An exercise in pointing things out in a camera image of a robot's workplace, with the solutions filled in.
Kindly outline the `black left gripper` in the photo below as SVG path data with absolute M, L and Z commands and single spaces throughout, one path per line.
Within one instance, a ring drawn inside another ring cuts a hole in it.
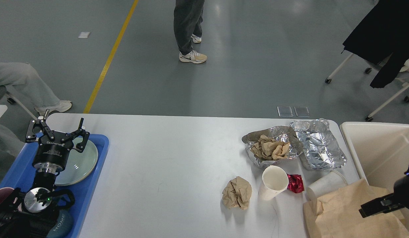
M 43 135 L 46 135 L 48 138 L 41 137 L 39 139 L 39 147 L 32 166 L 39 170 L 44 166 L 51 165 L 57 172 L 62 172 L 66 168 L 71 150 L 75 150 L 79 153 L 85 150 L 90 133 L 83 127 L 84 118 L 81 118 L 77 130 L 69 134 L 64 134 L 62 139 L 58 139 L 57 142 L 54 142 L 55 135 L 46 123 L 49 113 L 50 110 L 47 109 L 44 116 L 39 116 L 29 122 L 25 142 L 32 143 L 38 141 L 34 129 L 40 128 Z M 77 138 L 82 138 L 82 140 L 74 144 L 73 140 Z

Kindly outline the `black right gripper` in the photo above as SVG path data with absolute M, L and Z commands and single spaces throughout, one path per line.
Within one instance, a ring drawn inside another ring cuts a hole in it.
M 394 194 L 375 198 L 361 205 L 359 213 L 363 218 L 380 213 L 390 213 L 396 210 L 409 209 L 409 174 L 398 179 L 393 186 Z

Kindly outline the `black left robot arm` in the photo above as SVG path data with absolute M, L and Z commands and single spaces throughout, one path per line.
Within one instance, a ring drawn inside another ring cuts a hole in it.
M 64 133 L 51 130 L 47 116 L 46 112 L 29 123 L 25 141 L 38 143 L 32 162 L 35 176 L 27 192 L 14 188 L 0 201 L 0 238 L 45 238 L 62 211 L 75 204 L 73 192 L 56 190 L 55 181 L 66 169 L 71 150 L 84 151 L 90 133 L 83 128 L 84 118 L 77 130 Z

